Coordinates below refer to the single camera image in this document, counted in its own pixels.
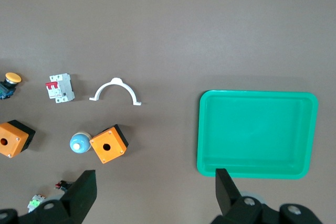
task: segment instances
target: yellow button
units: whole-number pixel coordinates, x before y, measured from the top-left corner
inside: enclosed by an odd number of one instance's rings
[[[15,83],[19,83],[22,81],[21,77],[15,73],[7,73],[6,74],[6,78],[11,81],[11,82],[15,82]]]

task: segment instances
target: gray surface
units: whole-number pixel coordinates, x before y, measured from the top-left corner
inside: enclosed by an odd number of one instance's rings
[[[210,223],[214,178],[196,170],[200,95],[209,89],[313,92],[319,115],[311,167],[300,180],[235,179],[270,207],[336,209],[336,0],[0,0],[0,74],[23,77],[0,101],[0,120],[37,130],[30,148],[0,157],[1,207],[20,214],[59,179],[97,170],[98,198],[84,223]],[[49,75],[70,73],[76,100],[56,104]],[[120,77],[121,87],[95,91]],[[130,142],[102,165],[68,147],[78,130],[118,123]]]

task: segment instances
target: white circuit breaker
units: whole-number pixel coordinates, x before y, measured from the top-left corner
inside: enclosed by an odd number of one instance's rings
[[[37,194],[35,195],[31,201],[29,202],[29,205],[27,206],[28,208],[28,212],[31,212],[33,211],[35,208],[37,208],[44,200],[45,200],[46,197],[40,195],[40,194]]]
[[[75,98],[71,86],[71,78],[68,73],[50,76],[50,82],[46,83],[49,98],[55,99],[56,103],[68,102]]]

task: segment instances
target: metal bolt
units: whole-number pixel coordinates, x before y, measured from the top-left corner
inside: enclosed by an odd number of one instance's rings
[[[292,214],[295,214],[295,215],[300,215],[301,214],[301,211],[298,207],[296,206],[288,206],[288,211],[290,211]]]
[[[251,198],[245,198],[245,199],[244,199],[244,202],[245,202],[245,204],[250,205],[250,206],[254,206],[254,205],[256,204],[256,203],[254,202],[254,200],[251,199]]]

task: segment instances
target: orange push button box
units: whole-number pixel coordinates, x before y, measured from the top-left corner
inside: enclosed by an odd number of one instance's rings
[[[95,136],[90,144],[103,164],[123,155],[128,147],[117,124]]]
[[[0,124],[0,153],[12,158],[28,148],[35,131],[12,120]]]

